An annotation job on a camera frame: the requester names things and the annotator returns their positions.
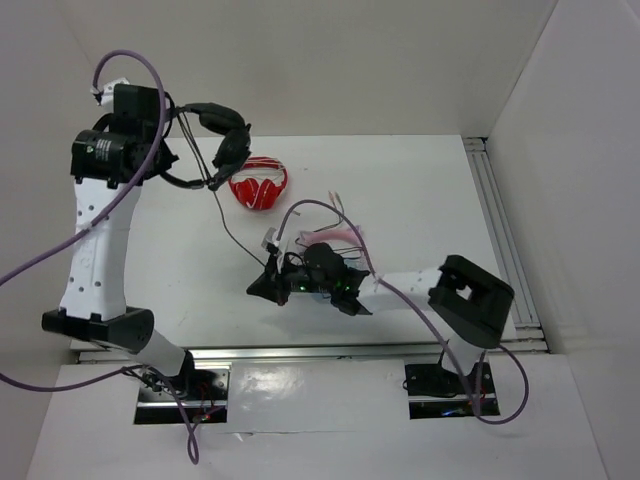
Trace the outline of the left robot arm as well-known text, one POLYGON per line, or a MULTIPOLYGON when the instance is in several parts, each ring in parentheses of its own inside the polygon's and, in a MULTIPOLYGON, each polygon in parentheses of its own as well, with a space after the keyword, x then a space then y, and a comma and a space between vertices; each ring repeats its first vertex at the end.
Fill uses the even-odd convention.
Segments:
POLYGON ((88 234, 73 247, 68 283, 59 306, 42 316, 43 330, 105 348, 155 368, 147 383, 176 399, 196 390, 192 354, 154 327, 151 310, 127 304, 124 276, 129 231, 143 180, 167 172, 177 161, 163 135, 168 99, 156 89, 120 83, 106 89, 113 110, 72 145, 71 174, 76 228, 88 234), (147 154, 142 180, 134 179, 147 154))

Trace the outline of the aluminium rail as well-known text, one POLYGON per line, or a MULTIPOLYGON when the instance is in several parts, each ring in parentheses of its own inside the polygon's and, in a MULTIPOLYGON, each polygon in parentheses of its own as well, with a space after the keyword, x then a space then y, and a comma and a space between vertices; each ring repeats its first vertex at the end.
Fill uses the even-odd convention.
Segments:
MULTIPOLYGON (((512 352, 548 352, 547 343, 542 338, 506 342, 512 352)), ((74 347, 80 362, 116 362, 125 361, 124 354, 89 347, 74 347)), ((347 346, 302 346, 302 347, 264 347, 264 348, 223 348, 193 349, 194 359, 199 361, 235 361, 235 360, 306 360, 340 358, 383 358, 391 356, 438 356, 441 347, 435 344, 386 344, 386 345, 347 345, 347 346)))
POLYGON ((513 351, 549 353, 549 345, 518 254, 500 195, 497 180, 487 153, 486 139, 463 139, 470 169, 488 225, 500 274, 514 289, 511 318, 516 330, 513 351))

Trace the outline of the red headphones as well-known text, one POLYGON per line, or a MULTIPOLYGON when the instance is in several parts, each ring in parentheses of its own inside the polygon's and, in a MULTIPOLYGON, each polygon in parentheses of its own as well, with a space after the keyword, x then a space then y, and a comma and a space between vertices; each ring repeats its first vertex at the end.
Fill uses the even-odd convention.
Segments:
POLYGON ((236 200, 249 210, 271 209, 289 183, 285 165, 277 158, 252 156, 232 175, 228 185, 236 200))

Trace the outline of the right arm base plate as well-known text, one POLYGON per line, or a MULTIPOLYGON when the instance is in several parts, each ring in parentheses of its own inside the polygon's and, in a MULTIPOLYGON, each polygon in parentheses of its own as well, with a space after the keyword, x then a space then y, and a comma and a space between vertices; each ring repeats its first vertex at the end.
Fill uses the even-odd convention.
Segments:
MULTIPOLYGON (((402 388, 407 392, 411 420, 473 417, 471 401, 459 377, 439 364, 406 364, 402 388)), ((480 386, 482 416, 498 416, 496 388, 488 362, 482 364, 480 386)))

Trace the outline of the pink blue cat-ear headphones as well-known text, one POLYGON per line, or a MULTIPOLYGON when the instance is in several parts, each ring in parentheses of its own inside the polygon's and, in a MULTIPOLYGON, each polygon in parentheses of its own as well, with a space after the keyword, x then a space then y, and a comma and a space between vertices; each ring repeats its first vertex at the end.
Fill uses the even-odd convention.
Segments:
POLYGON ((361 242, 348 226, 338 226, 321 231, 301 230, 295 240, 300 252, 318 243, 327 243, 334 252, 344 258, 348 266, 360 268, 367 265, 361 242))

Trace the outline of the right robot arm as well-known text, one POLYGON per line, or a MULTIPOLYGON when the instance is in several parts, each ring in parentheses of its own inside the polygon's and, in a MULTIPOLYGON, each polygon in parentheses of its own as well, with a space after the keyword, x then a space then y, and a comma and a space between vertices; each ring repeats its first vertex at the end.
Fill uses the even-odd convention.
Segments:
POLYGON ((267 251, 263 272, 247 287, 250 296, 283 306, 292 294, 315 294, 349 316, 412 310, 439 317, 453 331, 436 369, 448 392, 468 384, 482 355, 499 346, 514 299, 510 285, 461 255, 447 256, 438 268, 376 276, 324 242, 300 255, 272 244, 267 251))

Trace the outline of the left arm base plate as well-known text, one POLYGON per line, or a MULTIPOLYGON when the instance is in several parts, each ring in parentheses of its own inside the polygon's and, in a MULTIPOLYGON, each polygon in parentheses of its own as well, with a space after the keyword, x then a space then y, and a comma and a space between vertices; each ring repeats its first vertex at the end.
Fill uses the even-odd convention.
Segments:
MULTIPOLYGON (((142 378, 135 408, 135 425, 175 425, 183 422, 178 405, 168 387, 152 373, 142 378)), ((196 425, 223 424, 228 417, 229 366, 197 370, 195 384, 177 391, 187 419, 196 425)))

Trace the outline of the aluminium right side rail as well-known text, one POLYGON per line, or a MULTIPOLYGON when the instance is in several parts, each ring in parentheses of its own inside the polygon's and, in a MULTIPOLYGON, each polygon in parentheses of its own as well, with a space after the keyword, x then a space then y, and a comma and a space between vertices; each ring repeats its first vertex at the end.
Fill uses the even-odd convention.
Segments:
POLYGON ((500 274, 514 289, 511 318, 516 330, 513 351, 549 353, 549 345, 518 254, 500 195, 497 180, 487 153, 486 139, 463 139, 470 169, 488 225, 500 274))

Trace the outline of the aluminium front rail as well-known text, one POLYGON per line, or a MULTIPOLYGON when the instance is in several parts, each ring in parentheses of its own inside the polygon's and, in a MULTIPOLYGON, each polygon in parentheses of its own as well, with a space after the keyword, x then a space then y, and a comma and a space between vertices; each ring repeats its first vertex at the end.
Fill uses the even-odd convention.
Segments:
MULTIPOLYGON (((542 338, 506 342, 512 352, 548 352, 547 343, 542 338)), ((116 362, 125 361, 124 354, 89 347, 74 347, 80 362, 116 362)), ((386 345, 347 345, 347 346, 302 346, 302 347, 264 347, 264 348, 223 348, 193 349, 194 359, 199 361, 235 361, 235 360, 306 360, 340 358, 383 358, 391 356, 438 356, 441 347, 435 344, 386 344, 386 345)))

